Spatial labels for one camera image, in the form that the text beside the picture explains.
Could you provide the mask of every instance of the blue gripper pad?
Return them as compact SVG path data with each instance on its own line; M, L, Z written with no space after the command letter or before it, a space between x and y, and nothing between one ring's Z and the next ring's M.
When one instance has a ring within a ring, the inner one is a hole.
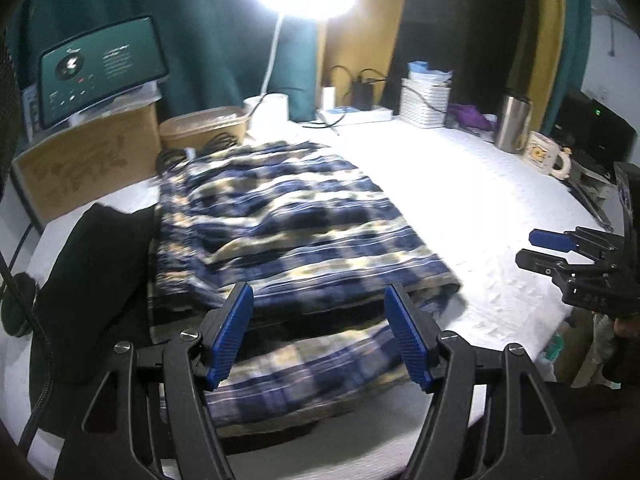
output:
M533 229L529 233L529 243L535 247L544 249L552 249L561 253L570 253L575 251L575 242L569 235L564 233L555 233L553 231L543 231L542 229Z
M409 377L423 391L428 392L433 381L427 366L429 351L418 335L406 306L392 286L385 290L385 316L400 347Z
M254 290L245 284L233 302L220 327L218 336L211 346L212 359L206 381L212 390L229 377L229 372L236 360L240 343L253 313Z

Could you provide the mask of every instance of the black cable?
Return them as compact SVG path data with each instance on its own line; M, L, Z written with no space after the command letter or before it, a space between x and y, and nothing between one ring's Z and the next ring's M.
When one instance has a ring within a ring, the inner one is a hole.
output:
M331 74L334 73L334 70L336 68L340 68L340 69L344 70L347 73L347 75L349 76L349 83L352 83L354 81L355 78L353 77L353 73L351 72L351 70L349 70L344 65L333 65L331 67L331 69L329 70L329 78L331 78Z
M374 74L378 74L382 78L382 79L376 79L375 81L376 83L379 83L381 81L386 81L386 75L380 72L380 70L376 70L375 68L363 68L362 70L360 70L360 73L358 74L360 79L362 79L362 74L364 74L365 72L373 72Z
M260 100L258 101L258 104L254 106L253 110L251 110L251 112L249 113L249 116L247 117L247 120L251 119L252 115L255 114L255 111L258 109L258 106L260 106L264 102L267 95L281 94L282 92L280 92L279 90L299 90L301 92L304 92L302 88L295 88L293 86L283 86L280 88L273 89L271 92L267 92L265 95L260 96Z
M6 284L6 288L9 290L11 294L14 295L16 303L20 306L24 317L27 322L31 326L31 330L33 331L33 336L38 340L38 343L42 345L42 349L45 355L45 361L47 364L47 372L45 377L44 386L38 396L38 400L36 401L33 411L27 420L27 424L22 430L22 434L20 436L20 440L18 441L18 449L23 453L24 456L27 456L29 453L29 449L31 447L31 443L33 442L33 438L36 436L36 432L38 431L38 423L40 421L40 417L44 412L44 409L49 402L49 398L51 396L51 391L53 389L53 352L51 351L51 344L44 330L42 329L38 318L34 316L30 307L27 306L20 290L15 285L14 277L11 275L11 271L7 267L6 261L2 254L0 254L0 276L2 276L2 280Z
M227 150L237 145L238 138L234 134L223 132L207 142L202 149L198 151L198 156L211 155L211 153L221 152L222 150Z
M156 156L156 173L163 176L187 158L183 148L166 148Z
M303 88L298 88L297 86L278 86L278 87L276 87L276 88L272 88L272 89L271 89L271 92L268 92L268 93L269 93L269 94L270 94L270 93L273 93L273 92L277 92L277 93L284 93L284 92L283 92L283 90L295 90L295 91L297 91L297 92L306 92L306 90L305 90L305 89L303 89Z
M447 113L446 110L444 110L444 111L438 110L435 106L433 106L430 102L428 102L427 99L425 99L425 97L420 92L418 92L416 89L411 88L410 86L407 86L407 85L403 85L403 84L401 84L400 86L402 88L406 88L407 90L410 90L411 92L416 94L420 98L420 100L427 106L427 108L431 108L431 110L434 110L434 111L438 112L439 114L445 114L446 115L446 113Z
M14 256L11 257L11 262L9 263L9 272L14 270L15 261L18 259L18 254L20 254L20 251L22 250L22 246L24 245L25 241L27 241L27 237L29 236L31 229L33 229L33 224L29 224L27 228L24 230L24 233L22 234L22 238L20 238L20 241L18 242L18 245L15 248ZM4 296L5 290L6 290L6 283L2 282L2 288L0 288L0 301L2 301L2 297Z
M331 123L329 124L328 122L326 122L324 120L324 118L322 118L322 116L320 117L320 120L324 123L324 126L314 126L314 124L319 124L319 123L310 123L310 124L303 124L302 127L303 128L310 128L312 130L324 130L326 128L333 128L336 124L338 124L341 120L343 120L346 116L347 116L348 112L345 112L342 114L342 116L340 117L340 119L338 119L337 121L335 121L335 123Z

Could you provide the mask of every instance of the folded blanket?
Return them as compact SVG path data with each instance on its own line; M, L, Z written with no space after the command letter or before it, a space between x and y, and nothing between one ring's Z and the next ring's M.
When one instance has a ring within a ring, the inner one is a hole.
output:
M159 208L155 342L197 325L236 282L254 289L239 362L207 394L219 428L258 431L292 413L304 416L291 424L308 422L403 380L385 286L402 283L431 312L459 287L382 190L319 144L240 146L184 162L162 180Z

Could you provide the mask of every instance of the cardboard box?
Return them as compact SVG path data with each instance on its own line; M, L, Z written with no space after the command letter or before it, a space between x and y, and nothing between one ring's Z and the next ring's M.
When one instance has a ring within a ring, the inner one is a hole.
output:
M155 104L53 134L14 160L18 182L42 225L156 174Z

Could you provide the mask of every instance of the power strip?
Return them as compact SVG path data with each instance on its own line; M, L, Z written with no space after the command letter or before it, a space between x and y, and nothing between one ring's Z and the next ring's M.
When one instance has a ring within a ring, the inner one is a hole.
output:
M379 123L382 121L390 121L393 119L394 112L389 108L382 106L374 106L373 110L358 110L351 106L341 106L332 108L331 110L316 110L318 116L328 124L333 124L346 114L336 128L340 126L348 126L350 124Z

